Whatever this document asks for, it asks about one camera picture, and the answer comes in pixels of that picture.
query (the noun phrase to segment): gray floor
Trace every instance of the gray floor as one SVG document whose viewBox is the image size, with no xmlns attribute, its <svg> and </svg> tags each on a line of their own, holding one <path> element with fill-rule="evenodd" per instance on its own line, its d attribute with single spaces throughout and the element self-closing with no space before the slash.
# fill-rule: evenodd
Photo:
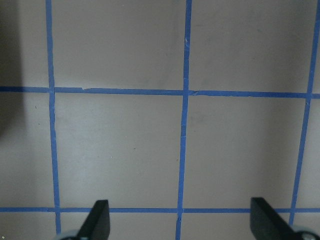
<svg viewBox="0 0 320 240">
<path fill-rule="evenodd" d="M 51 239 L 109 199 L 110 240 L 174 240 L 181 164 L 177 240 L 253 240 L 252 196 L 320 234 L 320 60 L 300 149 L 316 10 L 316 0 L 193 1 L 187 42 L 182 0 L 0 1 L 0 238 Z M 195 92 L 184 152 L 185 41 Z"/>
</svg>

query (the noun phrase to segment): blue tape line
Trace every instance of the blue tape line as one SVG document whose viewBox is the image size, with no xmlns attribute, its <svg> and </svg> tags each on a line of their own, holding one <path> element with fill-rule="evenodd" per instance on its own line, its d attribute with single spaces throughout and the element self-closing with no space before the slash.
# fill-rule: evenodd
<svg viewBox="0 0 320 240">
<path fill-rule="evenodd" d="M 0 86 L 0 92 L 14 93 L 48 93 L 49 88 L 37 86 Z"/>
<path fill-rule="evenodd" d="M 306 93 L 301 92 L 269 92 L 269 91 L 189 91 L 190 96 L 219 96 L 219 97 L 254 97 L 254 98 L 299 98 L 305 99 Z"/>
<path fill-rule="evenodd" d="M 189 98 L 189 56 L 191 40 L 191 12 L 192 0 L 185 2 L 185 26 L 184 26 L 184 56 L 183 56 L 183 99 L 181 113 L 181 136 L 180 136 L 180 164 L 177 200 L 177 219 L 175 225 L 175 240 L 181 238 L 181 224 L 183 217 L 185 162 L 186 162 L 186 136 Z"/>
<path fill-rule="evenodd" d="M 169 95 L 182 96 L 182 90 L 161 89 L 120 89 L 120 88 L 88 88 L 81 87 L 55 87 L 56 93 L 70 94 L 124 94 L 124 95 Z"/>
<path fill-rule="evenodd" d="M 89 213 L 90 207 L 67 207 L 61 208 L 61 213 Z M 176 214 L 176 208 L 110 208 L 110 213 L 161 213 Z"/>
<path fill-rule="evenodd" d="M 48 78 L 49 78 L 49 117 L 50 117 L 50 139 L 51 139 L 51 159 L 53 176 L 53 196 L 55 206 L 55 231 L 61 233 L 60 218 L 60 196 L 59 196 L 59 176 L 58 176 L 58 157 L 56 142 L 56 113 L 55 113 L 55 78 L 54 78 L 54 56 L 53 56 L 53 36 L 52 36 L 52 3 L 51 0 L 45 0 L 46 15 L 46 42 L 48 59 Z"/>
<path fill-rule="evenodd" d="M 318 0 L 317 7 L 316 7 L 311 62 L 310 62 L 309 79 L 308 79 L 308 86 L 307 86 L 307 97 L 305 100 L 303 124 L 302 124 L 301 139 L 300 139 L 299 153 L 298 153 L 298 161 L 297 161 L 297 165 L 296 165 L 293 193 L 292 193 L 292 200 L 291 200 L 291 213 L 290 213 L 290 218 L 289 218 L 290 225 L 293 225 L 294 220 L 295 220 L 295 211 L 296 211 L 299 183 L 300 183 L 300 177 L 301 177 L 301 169 L 302 169 L 303 157 L 304 157 L 304 151 L 305 151 L 305 145 L 306 145 L 306 136 L 307 136 L 307 129 L 308 129 L 311 98 L 313 96 L 312 91 L 313 91 L 314 77 L 315 77 L 315 70 L 316 70 L 317 50 L 318 50 L 318 41 L 319 41 L 319 29 L 320 29 L 320 0 Z"/>
<path fill-rule="evenodd" d="M 320 208 L 296 208 L 296 213 L 320 213 Z"/>
<path fill-rule="evenodd" d="M 303 124 L 302 124 L 299 153 L 298 153 L 298 161 L 296 164 L 296 171 L 295 171 L 295 177 L 294 177 L 293 193 L 292 193 L 292 200 L 291 200 L 291 213 L 290 213 L 290 218 L 289 218 L 290 225 L 294 224 L 295 210 L 296 210 L 297 199 L 298 199 L 298 189 L 299 189 L 301 169 L 302 169 L 302 162 L 303 162 L 303 157 L 304 157 L 304 152 L 305 152 L 309 113 L 310 113 L 310 99 L 307 99 L 305 101 Z"/>
<path fill-rule="evenodd" d="M 0 213 L 89 213 L 90 207 L 0 207 Z M 275 208 L 277 213 L 291 213 L 291 208 Z M 177 208 L 110 208 L 110 213 L 176 214 Z M 250 208 L 184 208 L 184 214 L 250 213 Z M 320 208 L 296 208 L 295 213 L 320 213 Z"/>
<path fill-rule="evenodd" d="M 312 98 L 312 99 L 320 99 L 320 93 L 313 93 L 313 94 L 311 95 L 311 98 Z"/>
<path fill-rule="evenodd" d="M 54 207 L 0 207 L 0 213 L 23 213 L 23 212 L 50 212 L 54 213 Z"/>
<path fill-rule="evenodd" d="M 125 89 L 125 88 L 87 88 L 54 87 L 55 93 L 67 94 L 123 94 L 123 95 L 165 95 L 183 96 L 183 90 L 172 89 Z M 49 93 L 48 87 L 37 86 L 0 86 L 0 92 L 17 93 Z M 189 90 L 189 96 L 212 97 L 253 97 L 253 98 L 290 98 L 306 99 L 308 93 L 303 92 L 272 92 L 272 91 L 218 91 L 218 90 Z M 312 99 L 320 99 L 320 93 L 313 93 Z"/>
<path fill-rule="evenodd" d="M 275 208 L 277 213 L 290 213 L 290 208 Z M 250 208 L 185 208 L 184 214 L 247 214 Z"/>
</svg>

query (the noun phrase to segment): blue tape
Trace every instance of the blue tape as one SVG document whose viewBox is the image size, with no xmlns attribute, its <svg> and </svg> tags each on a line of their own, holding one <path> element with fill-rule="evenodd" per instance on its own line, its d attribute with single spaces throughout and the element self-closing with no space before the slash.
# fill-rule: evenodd
<svg viewBox="0 0 320 240">
<path fill-rule="evenodd" d="M 0 92 L 17 93 L 49 93 L 48 87 L 36 86 L 0 86 Z M 67 94 L 123 94 L 123 95 L 165 95 L 183 96 L 183 90 L 168 89 L 124 89 L 124 88 L 87 88 L 54 87 L 55 93 Z M 212 97 L 253 97 L 253 98 L 297 98 L 306 99 L 308 93 L 303 92 L 269 92 L 269 91 L 217 91 L 217 90 L 189 90 L 189 96 Z M 313 93 L 312 99 L 320 99 L 320 93 Z"/>
<path fill-rule="evenodd" d="M 182 96 L 182 90 L 55 87 L 56 93 Z"/>
<path fill-rule="evenodd" d="M 53 36 L 52 36 L 52 3 L 51 0 L 45 0 L 46 15 L 46 42 L 48 59 L 48 79 L 49 79 L 49 117 L 50 117 L 50 139 L 51 139 L 51 159 L 53 176 L 53 196 L 55 206 L 55 231 L 61 233 L 60 218 L 60 195 L 59 195 L 59 176 L 58 176 L 58 157 L 56 141 L 56 114 L 55 114 L 55 78 L 54 78 L 54 56 L 53 56 Z"/>
<path fill-rule="evenodd" d="M 277 213 L 290 213 L 290 208 L 275 208 Z M 250 208 L 185 208 L 185 214 L 247 214 Z"/>
<path fill-rule="evenodd" d="M 54 207 L 0 207 L 0 213 L 23 213 L 23 212 L 55 212 Z"/>
<path fill-rule="evenodd" d="M 269 92 L 269 91 L 189 91 L 190 96 L 219 96 L 219 97 L 254 97 L 254 98 L 299 98 L 305 99 L 306 93 L 300 92 Z"/>
<path fill-rule="evenodd" d="M 303 124 L 302 124 L 301 139 L 300 139 L 299 153 L 298 153 L 298 161 L 297 161 L 297 165 L 296 165 L 293 193 L 292 193 L 292 200 L 291 200 L 291 213 L 290 213 L 290 218 L 289 218 L 290 225 L 293 225 L 294 220 L 295 220 L 295 211 L 296 211 L 299 183 L 300 183 L 300 177 L 301 177 L 301 169 L 302 169 L 303 157 L 304 157 L 304 151 L 305 151 L 305 145 L 306 145 L 306 136 L 307 136 L 307 129 L 308 129 L 311 98 L 313 96 L 312 91 L 313 91 L 314 77 L 315 77 L 315 70 L 316 70 L 317 50 L 318 50 L 318 41 L 319 41 L 319 29 L 320 29 L 320 0 L 318 0 L 317 7 L 316 7 L 311 62 L 310 62 L 309 79 L 308 79 L 308 86 L 307 86 L 307 97 L 305 100 Z"/>
<path fill-rule="evenodd" d="M 311 99 L 320 99 L 320 93 L 313 93 Z"/>
<path fill-rule="evenodd" d="M 61 213 L 89 213 L 90 207 L 67 207 L 61 208 Z M 176 214 L 176 208 L 110 208 L 110 213 L 161 213 Z"/>
<path fill-rule="evenodd" d="M 320 213 L 320 208 L 296 208 L 296 213 Z"/>
<path fill-rule="evenodd" d="M 0 86 L 0 92 L 14 93 L 48 93 L 49 88 L 37 86 Z"/>
<path fill-rule="evenodd" d="M 89 213 L 90 207 L 0 207 L 0 213 Z M 250 208 L 183 208 L 184 214 L 250 213 Z M 291 208 L 275 208 L 277 213 L 291 213 Z M 177 208 L 110 208 L 110 213 L 176 214 Z M 295 213 L 320 213 L 320 208 L 296 208 Z"/>
<path fill-rule="evenodd" d="M 191 12 L 192 0 L 185 3 L 185 26 L 184 26 L 184 56 L 183 56 L 183 99 L 181 113 L 181 135 L 180 135 L 180 164 L 177 200 L 177 219 L 175 225 L 175 240 L 181 238 L 181 224 L 183 217 L 184 184 L 185 184 L 185 162 L 186 162 L 186 136 L 189 103 L 189 56 L 191 40 Z"/>
</svg>

